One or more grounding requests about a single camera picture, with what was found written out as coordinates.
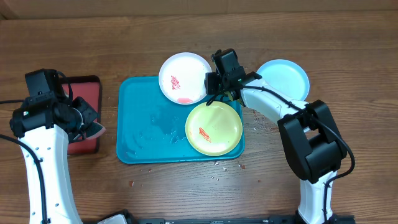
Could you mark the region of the dark green sponge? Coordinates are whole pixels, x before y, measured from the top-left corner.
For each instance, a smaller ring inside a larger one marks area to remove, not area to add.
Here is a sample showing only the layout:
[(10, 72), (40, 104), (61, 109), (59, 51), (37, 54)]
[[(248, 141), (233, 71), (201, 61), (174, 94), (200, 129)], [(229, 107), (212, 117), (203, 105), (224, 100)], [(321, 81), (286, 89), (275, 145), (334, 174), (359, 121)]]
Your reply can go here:
[(106, 128), (102, 124), (98, 122), (93, 122), (84, 130), (83, 133), (85, 139), (96, 139), (100, 137), (105, 131)]

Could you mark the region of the white plate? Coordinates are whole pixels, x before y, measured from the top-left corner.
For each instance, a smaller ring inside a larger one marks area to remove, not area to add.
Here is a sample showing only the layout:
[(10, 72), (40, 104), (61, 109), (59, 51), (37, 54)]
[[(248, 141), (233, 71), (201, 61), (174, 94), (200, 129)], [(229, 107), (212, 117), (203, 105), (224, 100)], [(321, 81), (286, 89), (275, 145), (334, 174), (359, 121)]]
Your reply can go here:
[(210, 64), (201, 56), (182, 52), (169, 57), (159, 71), (162, 93), (174, 103), (190, 105), (206, 96), (205, 77)]

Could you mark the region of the green rimmed plate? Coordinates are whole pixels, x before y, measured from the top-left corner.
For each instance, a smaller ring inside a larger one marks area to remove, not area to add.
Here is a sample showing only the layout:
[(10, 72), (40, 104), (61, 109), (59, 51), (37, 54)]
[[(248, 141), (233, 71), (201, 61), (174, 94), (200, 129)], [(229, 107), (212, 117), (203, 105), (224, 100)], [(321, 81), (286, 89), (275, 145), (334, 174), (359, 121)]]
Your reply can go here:
[(219, 101), (196, 106), (187, 117), (185, 133), (190, 145), (206, 156), (231, 152), (243, 138), (243, 124), (236, 110)]

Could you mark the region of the light blue plate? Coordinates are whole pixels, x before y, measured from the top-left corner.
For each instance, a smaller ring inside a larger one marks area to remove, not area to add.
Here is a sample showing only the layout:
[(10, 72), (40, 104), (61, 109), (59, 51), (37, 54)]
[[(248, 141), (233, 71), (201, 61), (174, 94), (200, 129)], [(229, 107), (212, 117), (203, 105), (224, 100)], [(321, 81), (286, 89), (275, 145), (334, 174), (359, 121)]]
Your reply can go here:
[(273, 88), (296, 100), (304, 101), (310, 91), (310, 81), (304, 69), (286, 59), (270, 60), (257, 73)]

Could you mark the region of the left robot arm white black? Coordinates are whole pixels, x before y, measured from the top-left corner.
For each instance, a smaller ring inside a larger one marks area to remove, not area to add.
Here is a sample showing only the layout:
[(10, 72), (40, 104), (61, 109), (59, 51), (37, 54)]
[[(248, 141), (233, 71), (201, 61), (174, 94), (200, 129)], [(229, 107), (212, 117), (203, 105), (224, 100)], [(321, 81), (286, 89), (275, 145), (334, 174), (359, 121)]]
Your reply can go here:
[(25, 75), (29, 96), (12, 113), (13, 137), (27, 172), (30, 223), (81, 223), (68, 168), (68, 146), (92, 138), (95, 109), (64, 91), (62, 72), (40, 69)]

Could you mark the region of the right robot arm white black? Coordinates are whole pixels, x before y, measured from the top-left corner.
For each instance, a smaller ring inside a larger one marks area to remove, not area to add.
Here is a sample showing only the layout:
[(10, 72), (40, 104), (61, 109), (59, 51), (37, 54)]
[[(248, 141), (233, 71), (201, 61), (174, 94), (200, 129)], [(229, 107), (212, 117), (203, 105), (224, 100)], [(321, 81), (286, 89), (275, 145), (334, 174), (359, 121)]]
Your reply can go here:
[(260, 74), (246, 73), (233, 49), (219, 49), (211, 60), (216, 70), (206, 74), (206, 93), (211, 95), (207, 105), (217, 96), (228, 96), (273, 121), (287, 163), (300, 180), (295, 214), (269, 216), (264, 223), (354, 223), (354, 216), (331, 210), (334, 181), (352, 173), (356, 161), (326, 103), (296, 100), (271, 87)]

